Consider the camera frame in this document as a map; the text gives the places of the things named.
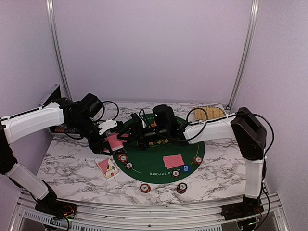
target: metal rail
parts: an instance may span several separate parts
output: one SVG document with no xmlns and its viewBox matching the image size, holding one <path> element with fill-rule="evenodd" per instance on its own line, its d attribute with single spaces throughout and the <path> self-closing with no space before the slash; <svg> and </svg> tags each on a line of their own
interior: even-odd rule
<svg viewBox="0 0 308 231">
<path fill-rule="evenodd" d="M 222 231 L 221 225 L 236 222 L 225 221 L 221 213 L 221 206 L 240 202 L 241 196 L 212 200 L 190 204 L 172 205 L 112 205 L 77 202 L 77 212 L 74 220 L 70 220 L 73 231 L 127 231 L 127 230 L 211 230 Z M 268 202 L 263 195 L 261 197 L 264 214 L 268 209 Z M 276 193 L 270 195 L 271 212 L 282 215 L 282 205 Z M 65 220 L 52 221 L 52 216 L 43 214 L 35 209 L 35 202 L 27 192 L 22 192 L 13 219 L 10 231 L 18 231 L 23 218 L 54 227 L 66 227 Z M 283 223 L 280 231 L 288 231 Z"/>
<path fill-rule="evenodd" d="M 238 94 L 238 91 L 240 89 L 240 85 L 243 79 L 244 75 L 244 70 L 247 62 L 247 58 L 251 49 L 254 33 L 255 33 L 255 28 L 257 24 L 257 14 L 258 14 L 258 9 L 259 9 L 259 0 L 253 0 L 252 5 L 251 5 L 251 12 L 250 12 L 250 18 L 249 18 L 249 24 L 248 24 L 248 31 L 247 31 L 247 36 L 246 36 L 246 41 L 244 45 L 244 50 L 240 62 L 240 66 L 237 72 L 236 80 L 233 86 L 233 90 L 228 102 L 227 108 L 233 109 L 232 107 L 234 106 L 234 102 L 236 100 L 236 96 Z"/>
</svg>

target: aluminum frame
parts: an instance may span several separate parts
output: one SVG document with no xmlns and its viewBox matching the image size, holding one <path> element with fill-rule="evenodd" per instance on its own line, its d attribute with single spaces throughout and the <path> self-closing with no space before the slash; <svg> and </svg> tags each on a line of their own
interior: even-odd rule
<svg viewBox="0 0 308 231">
<path fill-rule="evenodd" d="M 251 12 L 250 12 L 250 18 L 249 18 L 249 24 L 248 24 L 248 31 L 247 31 L 247 35 L 246 35 L 244 50 L 243 50 L 239 70 L 237 72 L 236 80 L 235 80 L 235 83 L 234 83 L 234 86 L 233 86 L 233 90 L 232 90 L 232 93 L 231 93 L 231 96 L 230 96 L 230 99 L 229 99 L 229 102 L 228 102 L 228 106 L 227 106 L 227 108 L 229 108 L 231 110 L 233 109 L 234 102 L 235 102 L 237 94 L 239 92 L 240 85 L 241 85 L 243 75 L 244 75 L 244 71 L 245 71 L 245 67 L 246 67 L 246 62 L 247 62 L 247 59 L 248 59 L 249 52 L 251 50 L 251 45 L 252 45 L 253 37 L 254 37 L 254 34 L 255 34 L 255 30 L 256 30 L 257 14 L 258 14 L 258 10 L 259 10 L 259 2 L 260 2 L 259 0 L 252 0 Z"/>
<path fill-rule="evenodd" d="M 271 208 L 274 213 L 279 231 L 289 231 L 282 205 L 277 193 L 269 195 Z M 268 201 L 265 195 L 261 200 L 267 213 Z M 70 230 L 178 230 L 194 231 L 213 230 L 226 223 L 235 223 L 254 216 L 238 220 L 225 221 L 221 213 L 221 206 L 242 201 L 241 196 L 218 199 L 212 201 L 172 204 L 172 205 L 114 205 L 97 204 L 87 202 L 77 202 L 71 200 L 62 200 L 74 202 L 77 204 L 77 212 L 74 220 L 70 220 Z M 54 227 L 67 227 L 65 220 L 59 220 L 50 223 L 51 215 L 36 211 L 35 201 L 30 194 L 22 191 L 13 218 L 11 220 L 9 231 L 19 231 L 23 218 L 35 220 Z"/>
<path fill-rule="evenodd" d="M 57 64 L 58 68 L 60 71 L 60 77 L 61 77 L 61 82 L 63 85 L 63 89 L 65 92 L 65 95 L 68 99 L 72 99 L 71 91 L 68 86 L 67 78 L 66 78 L 66 73 L 64 69 L 64 64 L 61 56 L 61 51 L 60 51 L 60 45 L 59 45 L 59 39 L 58 39 L 58 33 L 57 33 L 57 26 L 56 26 L 56 21 L 55 21 L 55 16 L 54 16 L 54 11 L 53 11 L 53 0 L 47 0 L 47 13 L 48 13 L 48 19 L 50 23 L 50 28 L 51 28 L 51 35 L 52 35 L 52 41 L 53 41 L 53 47 L 57 59 Z"/>
<path fill-rule="evenodd" d="M 51 27 L 51 35 L 52 35 L 54 50 L 55 50 L 55 54 L 57 58 L 57 64 L 60 70 L 61 81 L 62 81 L 66 96 L 69 99 L 72 99 L 72 95 L 70 92 L 70 88 L 68 86 L 68 81 L 67 81 L 64 64 L 63 64 L 63 60 L 61 56 L 61 51 L 60 51 L 55 15 L 54 15 L 54 10 L 53 10 L 53 0 L 47 0 L 46 3 L 47 3 L 48 18 L 49 18 L 50 27 Z M 258 8 L 259 8 L 259 0 L 252 0 L 248 30 L 247 30 L 247 35 L 246 35 L 246 40 L 244 44 L 244 50 L 243 50 L 240 66 L 237 72 L 237 76 L 236 76 L 235 83 L 234 83 L 234 86 L 233 86 L 233 89 L 232 89 L 232 92 L 229 98 L 228 105 L 227 106 L 224 105 L 226 109 L 229 109 L 229 110 L 232 109 L 234 105 L 236 96 L 240 89 L 241 81 L 243 79 L 246 61 L 249 55 L 249 51 L 251 49 L 252 40 L 254 37 L 255 28 L 256 28 Z"/>
</svg>

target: red playing card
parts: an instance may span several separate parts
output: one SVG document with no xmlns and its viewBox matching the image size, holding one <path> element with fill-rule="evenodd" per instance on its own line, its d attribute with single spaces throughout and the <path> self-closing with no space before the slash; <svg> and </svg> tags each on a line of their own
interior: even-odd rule
<svg viewBox="0 0 308 231">
<path fill-rule="evenodd" d="M 184 165 L 184 161 L 182 159 L 182 155 L 168 155 L 164 156 L 164 163 L 167 169 L 171 169 L 174 167 L 179 167 Z"/>
<path fill-rule="evenodd" d="M 123 142 L 121 140 L 118 140 L 116 135 L 117 134 L 110 134 L 110 136 L 106 138 L 110 144 L 112 151 L 123 148 Z"/>
<path fill-rule="evenodd" d="M 100 167 L 101 171 L 106 175 L 107 169 L 108 169 L 108 160 L 109 158 L 99 162 L 97 165 Z"/>
</svg>

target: red poker chip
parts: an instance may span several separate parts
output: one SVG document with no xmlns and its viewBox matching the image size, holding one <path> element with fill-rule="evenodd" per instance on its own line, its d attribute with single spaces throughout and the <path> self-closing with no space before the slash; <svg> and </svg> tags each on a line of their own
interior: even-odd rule
<svg viewBox="0 0 308 231">
<path fill-rule="evenodd" d="M 202 161 L 203 161 L 203 158 L 200 157 L 200 156 L 195 156 L 195 157 L 193 158 L 193 162 L 194 162 L 196 165 L 201 164 Z"/>
<path fill-rule="evenodd" d="M 140 185 L 140 190 L 143 193 L 148 193 L 151 190 L 151 187 L 148 184 Z"/>
<path fill-rule="evenodd" d="M 123 163 L 127 162 L 128 161 L 128 156 L 125 155 L 125 154 L 120 154 L 117 156 L 117 159 Z"/>
<path fill-rule="evenodd" d="M 177 192 L 178 193 L 183 194 L 183 193 L 186 192 L 186 190 L 187 190 L 187 184 L 185 184 L 185 183 L 178 184 L 178 186 L 177 186 Z"/>
</svg>

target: poker chip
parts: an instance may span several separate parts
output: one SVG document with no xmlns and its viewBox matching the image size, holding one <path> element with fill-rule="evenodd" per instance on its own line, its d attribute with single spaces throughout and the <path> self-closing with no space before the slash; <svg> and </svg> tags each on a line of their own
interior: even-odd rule
<svg viewBox="0 0 308 231">
<path fill-rule="evenodd" d="M 123 163 L 127 162 L 128 161 L 128 156 L 125 155 L 125 154 L 120 154 L 117 156 L 117 159 Z"/>
<path fill-rule="evenodd" d="M 132 162 L 127 162 L 127 163 L 125 163 L 125 168 L 126 169 L 132 169 L 132 168 L 134 168 L 134 164 Z"/>
<path fill-rule="evenodd" d="M 180 175 L 181 175 L 180 171 L 178 171 L 178 170 L 173 170 L 172 171 L 172 177 L 179 178 Z"/>
<path fill-rule="evenodd" d="M 148 184 L 140 185 L 140 190 L 143 193 L 148 193 L 151 190 L 151 187 Z"/>
<path fill-rule="evenodd" d="M 178 193 L 183 194 L 183 193 L 186 192 L 186 190 L 187 190 L 187 184 L 185 184 L 185 183 L 178 184 L 178 186 L 177 186 L 177 192 Z"/>
<path fill-rule="evenodd" d="M 181 166 L 181 171 L 183 173 L 190 173 L 192 170 L 192 167 L 190 165 L 182 165 Z"/>
<path fill-rule="evenodd" d="M 200 156 L 195 156 L 192 160 L 193 160 L 193 162 L 194 162 L 196 165 L 199 165 L 199 164 L 202 163 L 203 158 L 200 157 Z"/>
</svg>

